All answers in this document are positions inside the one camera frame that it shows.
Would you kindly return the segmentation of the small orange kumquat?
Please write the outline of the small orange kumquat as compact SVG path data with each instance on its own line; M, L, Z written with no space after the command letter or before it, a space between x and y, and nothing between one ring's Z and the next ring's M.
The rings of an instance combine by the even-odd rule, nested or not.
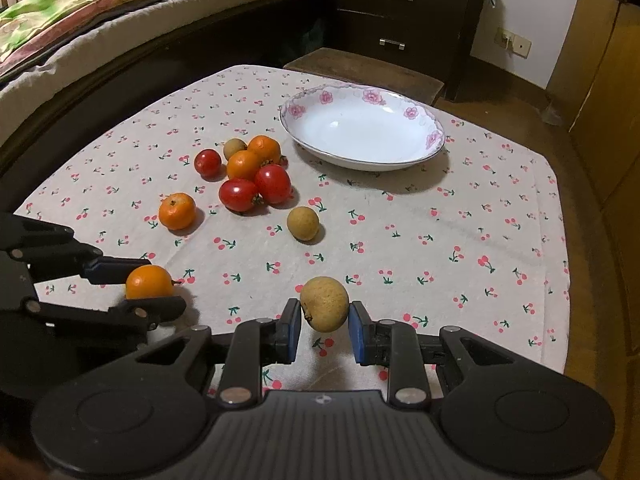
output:
M128 300L163 298L173 294L174 283L161 266L139 266L126 279L125 296Z

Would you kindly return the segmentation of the brown longan fruit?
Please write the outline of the brown longan fruit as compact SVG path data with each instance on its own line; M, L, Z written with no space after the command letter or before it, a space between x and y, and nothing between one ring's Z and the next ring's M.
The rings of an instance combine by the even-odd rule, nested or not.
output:
M288 213L286 225L290 233L302 242L310 242L319 232L318 214L306 206L298 206Z
M309 280L299 293L304 318L317 332L331 333L345 322L349 298L344 286L334 278L317 276Z
M231 157L237 152L242 152L247 149L245 142L238 138L232 138L224 142L224 157L230 160Z

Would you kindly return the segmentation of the small red cherry tomato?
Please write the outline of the small red cherry tomato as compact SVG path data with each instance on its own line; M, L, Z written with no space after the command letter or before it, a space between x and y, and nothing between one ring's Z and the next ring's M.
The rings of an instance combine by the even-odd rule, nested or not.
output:
M220 167L221 157L211 148L200 151L194 158L194 169L204 179L216 177Z

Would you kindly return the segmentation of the cherry print tablecloth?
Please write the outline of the cherry print tablecloth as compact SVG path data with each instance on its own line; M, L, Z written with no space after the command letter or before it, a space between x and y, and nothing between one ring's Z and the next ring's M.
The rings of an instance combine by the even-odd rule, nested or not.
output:
M320 79L240 65L190 84L104 133L49 174L18 213L70 226L107 255L165 268L188 300L159 341L194 324L229 333L274 318L306 281L339 281L372 318L421 334L457 325L552 370L565 366L568 257L556 177L539 154L440 113L445 144L423 165L388 174L337 168L300 150L282 102ZM293 202L318 214L305 245L286 208L238 216L193 159L263 133L288 161ZM171 231L162 200L189 194L196 219Z

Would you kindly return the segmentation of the white floral ceramic plate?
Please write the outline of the white floral ceramic plate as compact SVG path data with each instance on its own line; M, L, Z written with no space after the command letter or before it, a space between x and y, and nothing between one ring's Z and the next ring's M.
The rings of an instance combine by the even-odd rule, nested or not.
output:
M280 106L280 122L298 145L346 169L389 172L422 164L444 147L431 107L390 90L322 84Z

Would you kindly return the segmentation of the bed with colourful blanket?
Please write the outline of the bed with colourful blanket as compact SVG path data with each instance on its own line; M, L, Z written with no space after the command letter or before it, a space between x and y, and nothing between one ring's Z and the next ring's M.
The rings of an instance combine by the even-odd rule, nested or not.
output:
M72 85L179 28L262 0L22 0L1 13L1 166L73 99Z

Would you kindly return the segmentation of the dark wooden stool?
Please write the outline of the dark wooden stool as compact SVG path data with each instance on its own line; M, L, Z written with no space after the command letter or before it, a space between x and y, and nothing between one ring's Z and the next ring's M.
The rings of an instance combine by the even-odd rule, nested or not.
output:
M284 68L390 90L427 105L433 105L445 87L441 81L415 70L329 48L307 53Z

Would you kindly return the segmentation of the yellow wooden wardrobe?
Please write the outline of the yellow wooden wardrobe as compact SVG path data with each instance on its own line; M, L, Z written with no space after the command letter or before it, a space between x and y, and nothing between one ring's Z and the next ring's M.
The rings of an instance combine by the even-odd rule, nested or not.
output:
M600 207L639 352L639 0L577 0L547 87Z

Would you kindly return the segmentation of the dark wooden drawer cabinet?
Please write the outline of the dark wooden drawer cabinet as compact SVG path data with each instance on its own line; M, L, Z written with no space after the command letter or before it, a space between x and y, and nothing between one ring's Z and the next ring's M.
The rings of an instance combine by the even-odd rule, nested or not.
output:
M322 0L323 44L431 76L453 100L485 0Z

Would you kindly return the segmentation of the white wall socket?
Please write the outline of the white wall socket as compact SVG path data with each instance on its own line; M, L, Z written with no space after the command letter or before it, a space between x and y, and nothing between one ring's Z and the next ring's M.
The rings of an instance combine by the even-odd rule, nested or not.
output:
M495 43L503 50L509 51L520 58L528 58L532 43L522 36L515 35L506 29L497 28Z

